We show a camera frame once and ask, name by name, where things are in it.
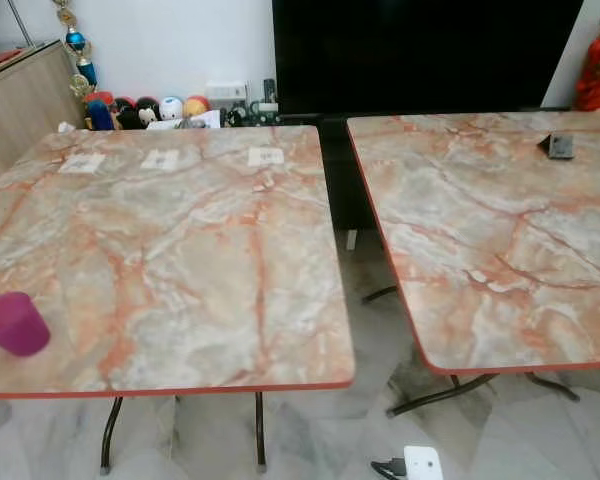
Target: paper label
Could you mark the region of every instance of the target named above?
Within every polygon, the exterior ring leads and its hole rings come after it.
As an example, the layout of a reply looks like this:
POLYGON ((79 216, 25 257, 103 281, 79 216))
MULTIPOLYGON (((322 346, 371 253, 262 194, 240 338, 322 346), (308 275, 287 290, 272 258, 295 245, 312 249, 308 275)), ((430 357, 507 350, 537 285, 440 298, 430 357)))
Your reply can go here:
POLYGON ((140 168, 173 172, 178 168, 178 150, 151 150, 140 168))
POLYGON ((101 153, 70 155, 64 165, 58 170, 59 173, 95 173, 104 160, 101 153))
POLYGON ((249 166, 280 165, 284 163, 284 152, 281 148, 250 148, 249 166))

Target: marble pattern table top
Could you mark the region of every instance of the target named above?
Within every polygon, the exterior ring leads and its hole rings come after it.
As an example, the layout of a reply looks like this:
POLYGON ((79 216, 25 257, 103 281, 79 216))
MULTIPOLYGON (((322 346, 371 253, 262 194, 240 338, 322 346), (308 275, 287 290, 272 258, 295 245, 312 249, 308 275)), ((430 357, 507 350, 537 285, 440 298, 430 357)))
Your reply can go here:
POLYGON ((600 366, 600 115, 355 118, 415 335, 439 373, 600 366), (537 144, 574 135, 575 159, 537 144))
POLYGON ((0 396, 353 379, 312 127, 47 137, 0 177, 0 293, 13 290, 52 339, 26 359, 0 349, 0 396))

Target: hanging decoration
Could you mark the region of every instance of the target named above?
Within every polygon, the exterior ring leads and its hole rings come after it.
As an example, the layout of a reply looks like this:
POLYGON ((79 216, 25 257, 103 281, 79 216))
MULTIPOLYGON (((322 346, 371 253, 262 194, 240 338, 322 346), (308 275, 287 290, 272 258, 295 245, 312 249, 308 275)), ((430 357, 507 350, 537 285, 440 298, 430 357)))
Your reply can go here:
POLYGON ((75 58, 78 71, 86 78, 89 85, 95 87, 98 84, 96 69, 91 62, 91 42, 77 30, 78 20, 71 10, 67 8, 69 0, 53 0, 58 7, 58 19, 67 26, 65 37, 65 49, 75 58))

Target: metal table leg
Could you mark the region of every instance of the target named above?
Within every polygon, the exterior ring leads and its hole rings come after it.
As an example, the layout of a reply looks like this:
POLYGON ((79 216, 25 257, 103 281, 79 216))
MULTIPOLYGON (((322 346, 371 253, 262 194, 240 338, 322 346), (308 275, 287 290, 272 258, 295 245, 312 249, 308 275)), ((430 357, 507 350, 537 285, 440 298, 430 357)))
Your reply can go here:
POLYGON ((120 407, 122 406, 122 397, 116 397, 113 402, 113 408, 109 414, 109 420, 107 420, 107 426, 104 429, 104 437, 102 438, 102 453, 100 457, 100 475, 109 475, 111 472, 111 437, 113 436, 113 427, 118 419, 120 413, 120 407))
POLYGON ((383 288, 382 290, 378 290, 377 292, 374 292, 371 295, 367 295, 366 297, 363 297, 362 303, 364 305, 369 302, 373 302, 377 298, 384 297, 385 295, 388 295, 390 293, 397 292, 397 291, 398 291, 398 287, 395 285, 393 287, 383 288))
POLYGON ((264 451, 264 415, 262 412, 262 392, 256 392, 256 456, 258 472, 267 471, 267 459, 264 451))
POLYGON ((580 396, 577 393, 575 393, 573 390, 571 390, 569 387, 566 387, 565 385, 561 385, 559 383, 552 382, 550 380, 545 380, 544 378, 539 378, 533 372, 528 372, 528 373, 525 373, 524 375, 525 375, 525 377, 527 377, 527 379, 530 382, 535 383, 536 385, 539 385, 541 387, 548 388, 550 390, 555 390, 558 393, 561 393, 562 395, 567 397, 572 402, 580 401, 580 396))
POLYGON ((442 400, 446 400, 447 398, 457 397, 458 395, 462 395, 463 393, 470 392, 471 390, 475 390, 481 385, 492 380, 494 377, 497 377, 497 373, 491 373, 487 375, 480 375, 478 378, 471 380, 470 382, 461 385, 458 382, 458 378, 453 379, 454 387, 449 390, 444 390, 442 392, 434 393, 433 395, 427 395, 426 397, 416 398, 415 400, 410 400, 402 405, 394 407, 390 410, 387 410, 387 417, 393 418, 403 413, 414 410, 423 405, 428 405, 430 403, 440 402, 442 400))

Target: red table edge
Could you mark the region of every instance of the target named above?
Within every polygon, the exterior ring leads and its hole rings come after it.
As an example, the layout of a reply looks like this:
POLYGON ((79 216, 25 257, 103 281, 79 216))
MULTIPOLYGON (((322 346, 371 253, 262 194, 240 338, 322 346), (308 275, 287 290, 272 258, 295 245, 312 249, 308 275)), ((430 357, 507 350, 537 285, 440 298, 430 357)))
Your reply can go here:
POLYGON ((489 373, 526 373, 526 372, 557 372, 557 371, 570 371, 570 370, 589 370, 589 369, 600 369, 600 362, 585 362, 585 363, 566 363, 566 364, 551 364, 551 365, 525 365, 520 367, 486 367, 486 368, 445 368, 438 367, 435 365, 429 358, 427 357, 426 351, 422 348, 422 343, 420 343, 420 338, 418 337, 418 331, 416 330, 415 323, 413 322, 413 317, 411 316, 411 311, 409 310, 409 305, 407 304, 407 299, 404 296, 404 292, 402 291, 402 285, 400 284, 400 277, 398 276, 398 270, 396 269, 395 264, 393 263, 393 258, 391 257, 391 250, 389 249, 389 244, 387 243, 387 239, 384 236, 384 231, 382 230, 382 224, 380 223, 380 217, 378 216, 378 212, 376 210, 376 205, 373 202, 373 196, 371 195, 371 190, 369 188, 369 184, 367 183, 367 177, 364 175, 364 169, 362 168, 362 163, 360 162, 360 156, 358 155, 358 149, 356 148, 356 142, 353 138, 353 134, 351 133, 351 126, 349 125, 349 120, 347 120, 347 133, 349 135, 349 140, 351 141, 351 146, 353 147, 353 153, 356 157, 356 162, 358 164, 358 171, 360 172, 360 176, 362 177, 362 182, 364 183, 364 189, 367 193, 367 198, 369 199, 369 203, 371 204, 371 211, 373 212, 373 217, 376 221, 376 226, 378 228, 378 233, 380 234, 380 240, 382 241, 382 245, 384 247, 384 251, 386 252, 385 256, 387 257, 389 266, 393 271, 393 276, 396 279, 397 292, 400 296, 400 301, 404 309, 407 312, 407 321, 411 325, 411 331, 413 332, 413 338, 416 341, 416 345, 418 347, 418 351, 422 357, 424 364, 427 366, 429 370, 437 375, 483 375, 489 373))
POLYGON ((172 395, 207 395, 220 393, 290 392, 314 390, 339 390, 349 388, 353 378, 345 382, 309 383, 303 385, 263 385, 242 387, 167 388, 155 390, 103 390, 93 392, 40 392, 0 393, 0 400, 24 399, 67 399, 67 398, 111 398, 111 397, 168 397, 172 395))

